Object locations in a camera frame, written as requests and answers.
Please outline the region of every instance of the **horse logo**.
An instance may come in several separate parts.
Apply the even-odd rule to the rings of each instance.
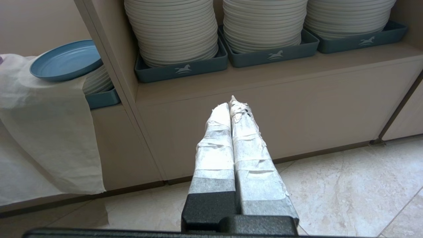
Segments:
[[[276,54],[270,53],[269,54],[270,56],[267,59],[279,59],[279,58],[283,57],[282,53],[283,53],[283,51],[281,51],[281,50]]]
[[[358,45],[360,45],[360,46],[370,45],[370,44],[374,43],[373,40],[374,40],[374,36],[370,37],[370,39],[368,39],[368,40],[361,40],[361,43],[358,44]]]
[[[191,70],[190,70],[190,65],[189,64],[187,64],[187,65],[185,65],[185,67],[183,67],[183,68],[175,68],[175,69],[177,69],[177,71],[175,72],[176,74],[183,74],[183,73],[189,73]]]

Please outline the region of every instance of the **stack of white plates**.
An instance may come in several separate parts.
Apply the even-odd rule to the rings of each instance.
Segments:
[[[125,10],[150,67],[210,59],[218,51],[213,0],[125,0]]]
[[[84,77],[86,77],[86,79],[84,86],[82,87],[82,91],[85,95],[105,92],[113,89],[113,83],[110,80],[109,74],[107,73],[104,65],[89,72]]]
[[[238,53],[298,45],[307,0],[224,0],[225,39]]]
[[[395,0],[309,0],[305,26],[323,39],[380,32]]]

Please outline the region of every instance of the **tiled floor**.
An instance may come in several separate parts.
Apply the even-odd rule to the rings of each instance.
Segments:
[[[299,233],[423,237],[423,138],[278,164]],[[178,231],[189,183],[0,219],[0,236],[34,227]]]

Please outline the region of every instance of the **blue plate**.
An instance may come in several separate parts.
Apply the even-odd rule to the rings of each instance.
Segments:
[[[37,78],[61,82],[81,77],[103,64],[93,40],[59,46],[36,59],[30,72]]]

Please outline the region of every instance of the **cabinet door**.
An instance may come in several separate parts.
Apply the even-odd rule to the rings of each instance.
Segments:
[[[250,104],[277,159],[375,139],[422,67],[410,61],[139,108],[155,159],[174,179],[192,175],[205,122],[232,94]]]
[[[106,190],[162,180],[121,105],[92,111]]]
[[[382,140],[423,134],[423,83],[413,92]]]

